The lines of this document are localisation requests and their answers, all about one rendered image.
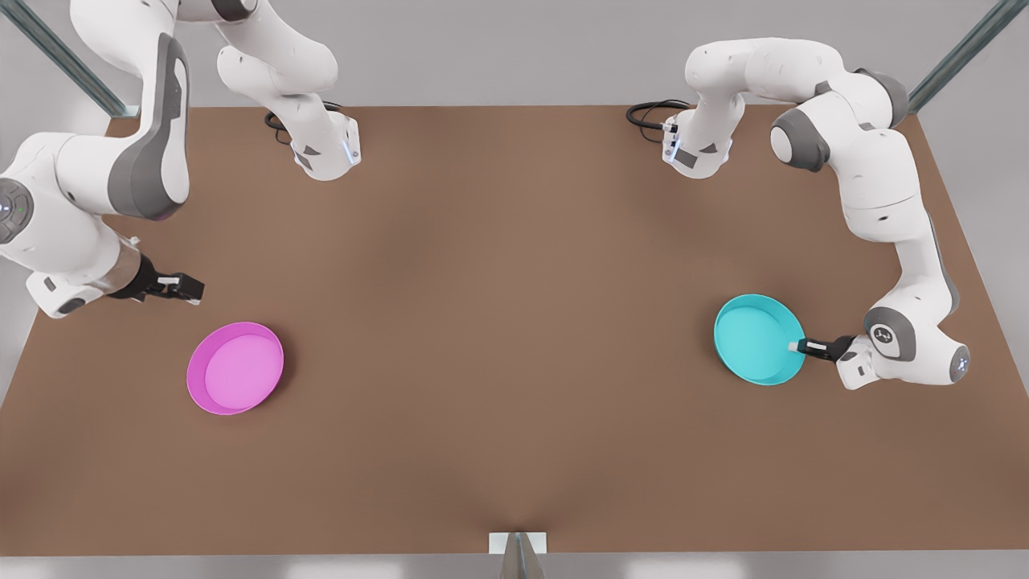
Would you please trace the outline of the silver frame post with foot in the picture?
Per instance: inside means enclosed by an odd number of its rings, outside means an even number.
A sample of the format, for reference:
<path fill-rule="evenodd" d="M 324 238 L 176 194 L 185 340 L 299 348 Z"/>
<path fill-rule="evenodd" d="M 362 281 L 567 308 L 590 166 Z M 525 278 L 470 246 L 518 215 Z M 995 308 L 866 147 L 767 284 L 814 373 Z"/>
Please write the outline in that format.
<path fill-rule="evenodd" d="M 489 554 L 502 556 L 498 579 L 545 579 L 539 554 L 547 553 L 546 532 L 490 532 Z"/>

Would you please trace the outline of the blue plate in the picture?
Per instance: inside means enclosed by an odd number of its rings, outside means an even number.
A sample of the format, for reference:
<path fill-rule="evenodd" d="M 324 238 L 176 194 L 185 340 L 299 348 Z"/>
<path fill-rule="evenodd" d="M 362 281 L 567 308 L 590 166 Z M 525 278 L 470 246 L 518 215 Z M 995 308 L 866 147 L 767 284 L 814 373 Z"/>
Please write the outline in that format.
<path fill-rule="evenodd" d="M 718 311 L 713 340 L 732 374 L 760 386 L 786 384 L 800 373 L 805 356 L 797 315 L 764 294 L 740 294 Z"/>

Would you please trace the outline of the pink plate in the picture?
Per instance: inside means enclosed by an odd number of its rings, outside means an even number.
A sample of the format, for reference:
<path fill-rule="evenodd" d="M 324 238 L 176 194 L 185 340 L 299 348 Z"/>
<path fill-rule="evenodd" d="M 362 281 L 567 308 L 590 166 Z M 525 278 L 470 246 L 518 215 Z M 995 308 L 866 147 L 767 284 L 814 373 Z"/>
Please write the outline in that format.
<path fill-rule="evenodd" d="M 284 367 L 283 346 L 272 330 L 254 322 L 234 322 L 196 346 L 185 381 L 202 410 L 229 417 L 264 402 Z"/>

